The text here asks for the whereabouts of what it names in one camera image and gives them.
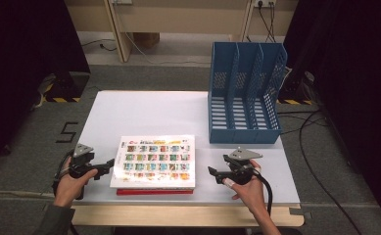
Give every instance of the black cable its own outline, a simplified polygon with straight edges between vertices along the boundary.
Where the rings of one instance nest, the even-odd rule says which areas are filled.
[[[267,32],[268,32],[268,36],[267,36],[267,38],[266,38],[266,41],[267,41],[267,39],[269,38],[269,36],[271,35],[271,33],[270,33],[269,27],[267,26],[267,23],[266,23],[265,19],[263,18],[263,15],[262,15],[262,12],[261,12],[262,4],[263,4],[262,1],[259,1],[259,2],[258,2],[258,10],[260,11],[260,16],[261,16],[262,21],[263,21],[263,23],[265,24],[266,30],[267,30]]]
[[[270,215],[272,211],[272,201],[273,201],[273,194],[272,194],[272,189],[270,188],[270,184],[265,178],[263,178],[263,176],[257,170],[255,170],[254,176],[256,176],[257,179],[260,180],[262,184],[266,187],[266,191],[268,192],[268,203],[267,203],[266,210],[268,211]]]
[[[269,8],[270,8],[270,27],[269,28],[270,28],[273,42],[276,42],[275,34],[273,33],[273,21],[275,20],[275,5],[273,2],[269,2]]]
[[[285,115],[285,114],[311,114],[316,111],[287,111],[287,112],[278,112],[279,115]]]
[[[328,192],[328,190],[324,187],[324,185],[322,184],[322,182],[318,179],[317,175],[315,174],[314,170],[311,168],[311,165],[309,163],[309,160],[306,156],[306,152],[304,150],[304,146],[303,146],[303,129],[304,127],[306,126],[307,122],[309,122],[310,118],[312,116],[314,116],[316,113],[318,113],[320,111],[315,111],[313,112],[311,115],[309,115],[309,117],[307,117],[307,119],[304,121],[304,123],[301,125],[301,128],[300,128],[300,134],[299,134],[299,138],[300,138],[300,148],[301,148],[301,153],[303,155],[303,158],[304,158],[304,161],[306,162],[307,164],[307,167],[309,168],[310,170],[310,173],[312,174],[312,176],[314,177],[314,179],[317,181],[317,183],[320,185],[320,187],[322,188],[322,190],[324,190],[324,192],[328,195],[328,197],[331,198],[331,200],[333,200],[333,202],[336,204],[336,206],[340,209],[340,211],[346,216],[346,218],[349,220],[349,222],[352,224],[352,226],[355,228],[357,234],[361,234],[360,230],[358,230],[356,224],[353,222],[352,218],[349,216],[349,214],[344,210],[344,208],[340,205],[339,202],[337,202],[337,200],[331,195],[330,192]]]
[[[309,124],[306,124],[305,126],[309,126],[309,125],[312,125],[312,124],[318,124],[318,125],[321,125],[321,126],[329,126],[329,125],[322,125],[322,124],[319,124],[317,123],[319,119],[315,120],[315,121],[312,121],[312,123],[309,123]],[[284,135],[284,134],[289,134],[289,133],[292,133],[292,132],[296,132],[296,131],[299,131],[301,128],[297,128],[297,129],[293,129],[293,130],[288,130],[288,131],[285,131],[285,132],[282,132],[280,135]]]
[[[279,118],[296,118],[296,119],[306,120],[306,118],[304,118],[304,117],[288,116],[288,115],[282,115],[282,116],[278,116],[278,117]],[[328,124],[318,123],[318,121],[322,120],[322,119],[324,119],[324,117],[321,117],[321,118],[315,119],[315,120],[309,120],[309,122],[311,122],[311,124],[317,124],[317,125],[320,125],[320,126],[329,126]]]
[[[99,40],[95,40],[95,41],[91,41],[91,42],[82,44],[81,46],[87,46],[89,44],[92,44],[92,43],[95,43],[95,42],[100,42],[100,41],[115,41],[115,40],[114,39],[99,39]]]
[[[63,156],[62,160],[59,163],[59,168],[55,174],[55,180],[60,180],[60,173],[62,171],[62,167],[65,164],[65,162],[68,160],[68,158],[73,155],[73,153],[74,153],[74,150],[70,150]]]

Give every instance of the plastic file holder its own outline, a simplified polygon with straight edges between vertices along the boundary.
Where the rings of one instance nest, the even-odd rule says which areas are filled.
[[[211,143],[273,144],[287,53],[281,43],[215,42],[209,89]]]

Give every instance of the person's arm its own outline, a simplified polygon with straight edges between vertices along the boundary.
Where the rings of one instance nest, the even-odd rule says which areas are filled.
[[[251,164],[255,168],[261,168],[261,166],[253,160],[251,160]],[[262,233],[264,235],[280,234],[278,228],[275,226],[266,210],[263,197],[263,184],[260,180],[253,176],[251,181],[247,184],[239,185],[231,179],[226,178],[223,180],[223,184],[236,192],[236,195],[234,195],[232,199],[242,200],[245,206],[249,209],[249,212],[254,215],[254,218],[262,228]]]
[[[70,159],[67,160],[66,167],[69,166],[70,161]],[[80,178],[72,178],[69,174],[65,174],[60,180],[53,205],[48,206],[40,226],[33,235],[68,234],[74,215],[71,204],[79,197],[82,187],[97,173],[97,169],[91,169]]]

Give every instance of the colorful book cover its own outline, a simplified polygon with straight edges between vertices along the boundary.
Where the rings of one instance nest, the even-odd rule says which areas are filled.
[[[111,187],[194,189],[195,174],[193,135],[122,136]]]

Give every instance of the carpeted floor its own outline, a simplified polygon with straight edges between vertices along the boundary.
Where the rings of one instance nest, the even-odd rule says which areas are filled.
[[[91,66],[91,71],[79,102],[44,103],[16,133],[11,154],[0,156],[0,235],[30,234],[39,224],[44,206],[52,201],[50,186],[58,163],[77,142],[99,90],[203,91],[208,90],[210,76],[210,69],[193,67]],[[301,152],[299,128],[309,112],[317,109],[315,105],[277,105],[282,142],[306,216],[298,231],[356,234],[313,178]],[[318,113],[312,120],[303,130],[302,144],[313,171],[363,234],[381,234],[381,210],[363,178],[348,166],[324,115]],[[77,229],[82,235],[113,233],[110,227]]]

